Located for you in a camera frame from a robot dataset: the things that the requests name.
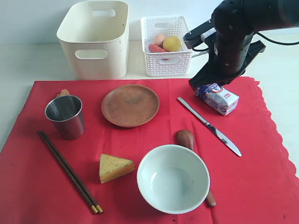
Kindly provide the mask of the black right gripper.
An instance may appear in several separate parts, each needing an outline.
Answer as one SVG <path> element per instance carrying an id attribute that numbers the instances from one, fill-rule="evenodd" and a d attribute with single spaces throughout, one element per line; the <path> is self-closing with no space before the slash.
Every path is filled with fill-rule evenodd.
<path id="1" fill-rule="evenodd" d="M 253 36 L 250 33 L 229 39 L 216 32 L 208 62 L 188 81 L 189 86 L 193 90 L 214 83 L 224 86 L 243 75 L 255 57 L 266 48 L 261 41 L 251 42 Z"/>

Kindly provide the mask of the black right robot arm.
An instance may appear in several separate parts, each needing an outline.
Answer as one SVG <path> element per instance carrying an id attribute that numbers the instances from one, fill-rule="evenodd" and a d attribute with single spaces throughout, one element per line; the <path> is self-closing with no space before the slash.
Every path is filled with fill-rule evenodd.
<path id="1" fill-rule="evenodd" d="M 189 80 L 190 87 L 231 83 L 265 49 L 261 41 L 252 42 L 254 35 L 298 26 L 297 0 L 222 1 L 209 20 L 183 37 L 188 49 L 195 50 L 202 43 L 208 46 L 208 61 Z"/>

